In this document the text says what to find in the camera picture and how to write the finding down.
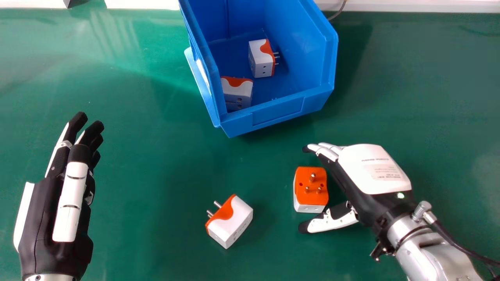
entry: black cable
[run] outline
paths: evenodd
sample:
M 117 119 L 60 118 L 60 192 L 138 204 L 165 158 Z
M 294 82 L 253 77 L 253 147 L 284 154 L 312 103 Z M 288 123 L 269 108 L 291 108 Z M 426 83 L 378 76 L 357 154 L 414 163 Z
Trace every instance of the black cable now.
M 500 267 L 500 262 L 499 261 L 496 261 L 494 259 L 491 259 L 491 258 L 488 258 L 488 257 L 485 257 L 483 255 L 480 255 L 478 254 L 477 252 L 473 251 L 473 250 L 469 250 L 465 247 L 463 247 L 462 245 L 460 245 L 453 237 L 452 235 L 445 229 L 445 227 L 441 224 L 441 222 L 439 222 L 438 220 L 436 220 L 433 224 L 431 224 L 431 226 L 436 230 L 436 232 L 438 232 L 450 245 L 452 245 L 453 247 L 457 248 L 458 250 L 460 250 L 461 252 L 463 252 L 464 254 L 472 257 L 472 258 L 475 258 L 483 263 L 486 264 L 486 266 L 488 267 L 488 270 L 489 272 L 491 273 L 491 275 L 493 275 L 493 278 L 496 280 L 497 278 L 497 275 L 495 274 L 495 272 L 493 271 L 493 269 L 491 268 L 491 266 L 495 266 L 495 267 Z
M 335 14 L 333 14 L 331 17 L 329 17 L 327 20 L 331 21 L 331 20 L 335 19 L 338 15 L 340 15 L 342 13 L 342 10 L 344 10 L 344 7 L 346 6 L 346 2 L 347 2 L 347 0 L 344 0 L 342 2 L 342 6 L 340 6 L 340 9 Z

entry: blue storage box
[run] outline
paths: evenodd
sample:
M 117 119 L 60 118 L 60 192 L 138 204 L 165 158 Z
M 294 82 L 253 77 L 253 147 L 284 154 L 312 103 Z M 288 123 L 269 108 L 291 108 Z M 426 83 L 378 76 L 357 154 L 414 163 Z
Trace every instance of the blue storage box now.
M 313 0 L 179 0 L 184 52 L 215 127 L 235 137 L 320 110 L 334 89 L 338 36 Z M 269 39 L 274 76 L 254 78 L 248 43 Z M 251 106 L 228 112 L 221 76 L 253 80 Z

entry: gray cable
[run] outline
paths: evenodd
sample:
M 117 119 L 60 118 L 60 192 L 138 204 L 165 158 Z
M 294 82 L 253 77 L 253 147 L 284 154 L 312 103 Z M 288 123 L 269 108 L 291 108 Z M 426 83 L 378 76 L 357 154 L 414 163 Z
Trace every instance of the gray cable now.
M 342 13 L 342 10 L 346 6 L 346 2 L 347 2 L 347 0 L 344 0 L 342 2 L 342 6 L 340 6 L 340 9 L 338 10 L 338 12 L 336 12 L 334 15 L 332 15 L 331 17 L 329 17 L 328 21 L 331 21 L 331 20 L 335 19 L 338 15 L 340 15 Z

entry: metal knob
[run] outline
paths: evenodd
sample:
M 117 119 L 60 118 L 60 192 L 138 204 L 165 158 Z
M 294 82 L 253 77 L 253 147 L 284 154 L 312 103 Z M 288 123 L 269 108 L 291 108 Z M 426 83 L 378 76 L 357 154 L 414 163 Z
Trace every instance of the metal knob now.
M 431 203 L 427 201 L 421 201 L 418 203 L 418 206 L 415 208 L 415 211 L 413 211 L 413 214 L 411 215 L 411 219 L 414 220 L 416 223 L 420 222 L 422 220 L 422 217 L 424 216 L 424 213 L 427 211 L 430 211 L 433 208 Z

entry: black and white robotic hand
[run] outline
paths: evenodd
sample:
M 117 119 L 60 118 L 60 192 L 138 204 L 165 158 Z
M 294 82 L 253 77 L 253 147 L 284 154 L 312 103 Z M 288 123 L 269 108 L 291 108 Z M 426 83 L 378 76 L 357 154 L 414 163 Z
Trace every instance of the black and white robotic hand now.
M 482 280 L 469 257 L 492 267 L 500 262 L 479 255 L 456 242 L 431 212 L 431 204 L 416 203 L 403 170 L 379 145 L 337 146 L 309 144 L 304 152 L 316 154 L 347 197 L 347 202 L 326 207 L 304 221 L 301 233 L 318 233 L 360 222 L 376 236 L 370 256 L 394 256 L 409 280 Z
M 92 257 L 87 234 L 96 193 L 94 168 L 104 125 L 78 112 L 64 127 L 45 178 L 24 186 L 14 228 L 23 281 L 79 281 Z

